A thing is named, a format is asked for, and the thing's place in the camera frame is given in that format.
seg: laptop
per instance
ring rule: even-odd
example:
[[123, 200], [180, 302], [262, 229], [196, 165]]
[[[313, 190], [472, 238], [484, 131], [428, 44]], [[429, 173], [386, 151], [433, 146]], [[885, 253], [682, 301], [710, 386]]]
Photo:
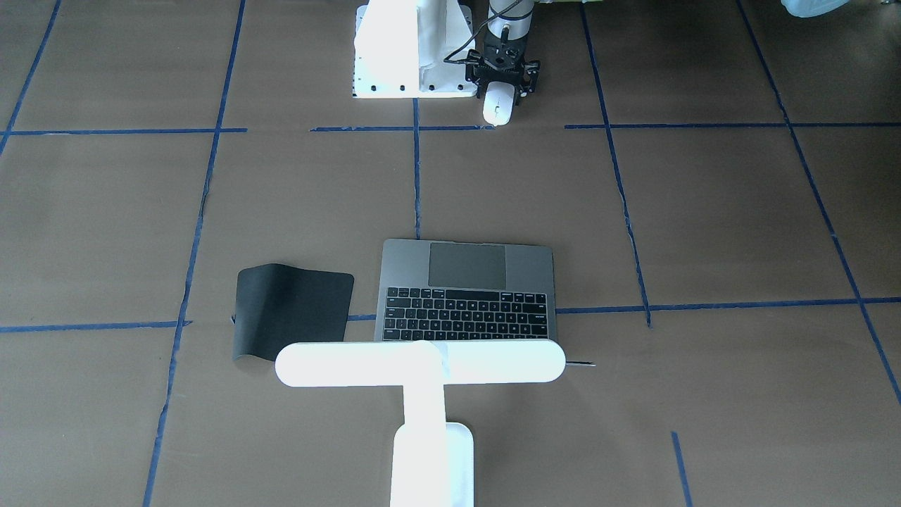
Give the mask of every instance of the laptop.
[[388, 239], [376, 341], [557, 340], [551, 249]]

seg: white stand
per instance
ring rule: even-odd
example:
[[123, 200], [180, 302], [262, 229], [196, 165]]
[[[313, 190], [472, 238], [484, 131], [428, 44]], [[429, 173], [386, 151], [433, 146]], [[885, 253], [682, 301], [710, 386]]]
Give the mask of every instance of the white stand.
[[473, 507], [472, 433], [446, 421], [444, 385], [550, 382], [565, 366], [550, 340], [297, 343], [276, 375], [291, 387], [404, 386], [391, 507]]
[[[473, 97], [466, 66], [443, 62], [472, 35], [471, 19], [457, 0], [369, 0], [357, 10], [354, 96]], [[470, 48], [474, 42], [453, 59]]]

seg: cable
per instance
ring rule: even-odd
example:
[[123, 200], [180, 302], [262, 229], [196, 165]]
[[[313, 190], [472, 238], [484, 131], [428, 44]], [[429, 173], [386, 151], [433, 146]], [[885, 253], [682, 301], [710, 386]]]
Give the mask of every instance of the cable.
[[523, 2], [523, 0], [515, 0], [515, 2], [513, 2], [512, 4], [507, 6], [505, 9], [501, 10], [501, 12], [496, 13], [495, 15], [486, 19], [481, 25], [478, 26], [478, 28], [476, 30], [474, 30], [472, 32], [472, 37], [469, 37], [469, 39], [466, 42], [463, 42], [462, 46], [458, 47], [456, 50], [452, 51], [448, 56], [444, 57], [444, 63], [456, 63], [458, 65], [466, 63], [466, 60], [451, 60], [451, 57], [453, 55], [459, 53], [460, 51], [465, 50], [466, 47], [469, 46], [469, 43], [476, 40], [476, 37], [478, 37], [478, 35], [482, 32], [482, 29], [485, 28], [486, 26], [488, 26], [489, 23], [493, 22], [495, 19], [501, 17], [502, 15], [507, 14], [508, 12], [513, 10], [514, 7], [521, 4], [522, 2]]

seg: black mouse pad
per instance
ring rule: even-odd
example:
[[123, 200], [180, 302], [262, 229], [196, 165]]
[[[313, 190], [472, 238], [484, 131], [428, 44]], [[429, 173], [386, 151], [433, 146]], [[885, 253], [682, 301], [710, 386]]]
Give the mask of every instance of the black mouse pad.
[[241, 270], [235, 296], [232, 359], [269, 361], [296, 342], [344, 340], [353, 276], [265, 264]]

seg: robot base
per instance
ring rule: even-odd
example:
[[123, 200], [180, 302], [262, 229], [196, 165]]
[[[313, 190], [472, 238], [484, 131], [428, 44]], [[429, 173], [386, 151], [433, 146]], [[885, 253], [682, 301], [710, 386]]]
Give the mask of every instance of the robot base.
[[[444, 30], [420, 32], [421, 8], [382, 12], [381, 3], [357, 9], [353, 96], [357, 98], [473, 97], [478, 87], [466, 80], [466, 66], [444, 63], [444, 48], [472, 35], [472, 12], [457, 0], [432, 0], [428, 9], [446, 8]], [[420, 66], [420, 51], [437, 54]]]

